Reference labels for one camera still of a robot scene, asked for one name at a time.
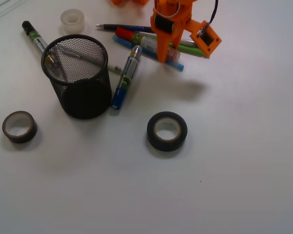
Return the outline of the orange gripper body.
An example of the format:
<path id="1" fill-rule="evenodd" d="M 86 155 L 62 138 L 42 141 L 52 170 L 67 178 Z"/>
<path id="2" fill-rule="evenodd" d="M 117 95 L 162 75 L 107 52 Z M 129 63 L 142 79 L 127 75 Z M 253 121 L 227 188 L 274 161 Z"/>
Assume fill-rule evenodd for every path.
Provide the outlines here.
<path id="1" fill-rule="evenodd" d="M 151 28 L 156 35 L 175 36 L 184 30 L 198 34 L 192 20 L 193 0 L 155 0 Z"/>

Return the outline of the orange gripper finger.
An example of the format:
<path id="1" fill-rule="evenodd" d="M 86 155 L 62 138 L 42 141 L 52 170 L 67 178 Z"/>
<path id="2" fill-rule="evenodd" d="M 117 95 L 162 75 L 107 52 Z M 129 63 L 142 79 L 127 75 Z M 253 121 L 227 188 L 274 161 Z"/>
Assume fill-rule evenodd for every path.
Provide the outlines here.
<path id="1" fill-rule="evenodd" d="M 184 32 L 184 28 L 182 26 L 174 26 L 172 31 L 172 47 L 177 49 L 181 42 L 181 38 Z"/>
<path id="2" fill-rule="evenodd" d="M 165 62 L 167 58 L 167 52 L 169 44 L 173 39 L 173 30 L 171 32 L 166 32 L 163 30 L 157 30 L 157 56 L 160 62 Z"/>

